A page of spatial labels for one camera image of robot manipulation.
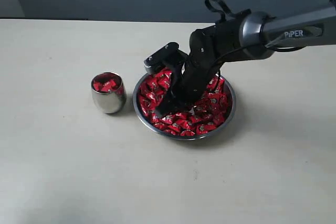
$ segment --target metal bowl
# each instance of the metal bowl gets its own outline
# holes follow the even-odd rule
[[[141,109],[140,109],[140,104],[139,104],[139,101],[138,101],[139,87],[140,87],[140,84],[147,78],[147,76],[148,76],[148,74],[145,74],[139,80],[139,82],[137,83],[137,85],[134,88],[134,91],[133,91],[133,105],[134,105],[135,112],[137,113],[137,116],[139,117],[140,121],[144,125],[146,125],[148,128],[150,128],[152,131],[154,131],[156,133],[159,133],[160,135],[167,136],[167,137],[173,138],[175,140],[184,140],[184,141],[205,138],[205,137],[208,137],[208,136],[215,135],[219,131],[221,131],[223,128],[225,128],[227,126],[227,124],[232,120],[232,118],[233,118],[233,116],[235,114],[235,111],[236,111],[236,96],[235,96],[235,92],[234,92],[232,86],[230,85],[230,83],[225,79],[223,89],[224,89],[224,91],[227,94],[230,95],[229,97],[231,98],[232,106],[228,110],[228,114],[226,115],[227,118],[226,118],[226,120],[225,120],[225,122],[223,124],[221,124],[217,129],[215,129],[213,131],[210,131],[208,133],[202,134],[202,135],[175,136],[175,135],[163,132],[163,131],[155,128],[153,125],[151,125],[151,123],[144,117],[144,115],[142,114]]]

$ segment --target cup rim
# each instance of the cup rim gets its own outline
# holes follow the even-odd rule
[[[97,91],[97,90],[94,89],[94,87],[93,87],[93,81],[95,80],[96,77],[98,77],[98,76],[100,76],[100,75],[102,75],[102,74],[104,74],[104,73],[112,73],[112,74],[114,74],[114,75],[116,75],[116,76],[118,76],[118,77],[120,78],[120,85],[119,85],[119,87],[118,87],[116,90],[113,90],[113,91],[111,91],[111,92],[101,92],[101,91]],[[92,89],[95,93],[97,93],[97,94],[112,94],[112,93],[117,92],[122,86],[123,86],[123,80],[122,80],[121,76],[120,76],[119,74],[115,73],[115,72],[103,72],[103,73],[100,73],[100,74],[96,75],[96,76],[93,77],[92,80],[91,80],[91,89]]]

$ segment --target stainless steel cup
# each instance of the stainless steel cup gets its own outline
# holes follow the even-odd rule
[[[93,87],[93,82],[105,83],[111,78],[115,78],[119,87],[110,92],[99,92]],[[92,98],[96,107],[106,114],[112,114],[120,111],[126,103],[126,92],[121,77],[112,72],[101,73],[91,81]]]

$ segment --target white table surface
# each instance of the white table surface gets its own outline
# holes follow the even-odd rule
[[[225,64],[237,111],[212,139],[137,118],[143,60],[208,25],[0,20],[0,223],[335,223],[335,46]],[[115,116],[91,99],[103,71]]]

